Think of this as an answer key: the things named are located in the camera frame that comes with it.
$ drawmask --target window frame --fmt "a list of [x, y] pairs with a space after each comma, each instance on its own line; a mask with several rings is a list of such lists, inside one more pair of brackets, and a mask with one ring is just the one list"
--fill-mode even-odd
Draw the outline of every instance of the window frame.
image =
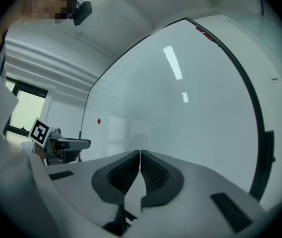
[[[15, 96], [17, 96], [19, 91], [22, 91], [22, 92], [32, 94], [32, 95], [46, 99], [46, 96], [47, 96], [47, 93], [48, 93], [47, 90], [41, 89], [39, 87], [30, 85], [30, 84], [27, 84], [27, 83], [24, 83], [24, 82], [21, 82], [19, 80], [16, 80], [16, 79], [13, 79], [13, 78], [10, 78], [10, 77], [6, 77], [6, 80], [15, 83], [15, 86], [12, 90], [12, 93]], [[9, 132], [21, 135], [21, 136], [28, 137], [29, 131], [24, 129], [24, 127], [22, 127], [22, 128], [14, 127], [14, 126], [10, 125], [10, 122], [11, 122], [11, 117], [8, 119], [6, 126], [4, 128], [4, 131], [3, 131], [4, 136], [6, 136], [7, 131], [9, 131]]]

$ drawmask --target black headset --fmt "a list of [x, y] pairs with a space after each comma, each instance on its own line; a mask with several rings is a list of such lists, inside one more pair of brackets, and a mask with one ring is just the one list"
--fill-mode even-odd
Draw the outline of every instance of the black headset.
[[83, 3], [75, 0], [72, 14], [68, 17], [73, 20], [75, 26], [79, 26], [92, 13], [91, 2], [89, 0]]

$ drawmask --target window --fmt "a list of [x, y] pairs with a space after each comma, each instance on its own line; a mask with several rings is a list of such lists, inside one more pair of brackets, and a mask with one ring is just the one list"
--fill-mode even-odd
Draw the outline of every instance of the window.
[[31, 141], [28, 133], [35, 119], [41, 115], [47, 91], [9, 77], [5, 84], [19, 102], [6, 124], [4, 135], [8, 141], [17, 144]]

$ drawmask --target whiteboard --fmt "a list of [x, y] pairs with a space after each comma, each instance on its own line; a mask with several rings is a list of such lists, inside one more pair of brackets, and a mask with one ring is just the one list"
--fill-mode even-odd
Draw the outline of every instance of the whiteboard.
[[83, 161], [145, 149], [211, 168], [249, 191], [258, 154], [253, 105], [218, 45], [181, 20], [139, 42], [91, 88]]

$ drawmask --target ceiling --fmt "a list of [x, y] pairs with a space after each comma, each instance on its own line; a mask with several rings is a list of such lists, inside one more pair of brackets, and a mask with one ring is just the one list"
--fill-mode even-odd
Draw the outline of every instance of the ceiling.
[[113, 61], [138, 40], [184, 17], [195, 19], [228, 9], [260, 13], [257, 0], [90, 1], [92, 14], [80, 26], [67, 20], [53, 27], [84, 40]]

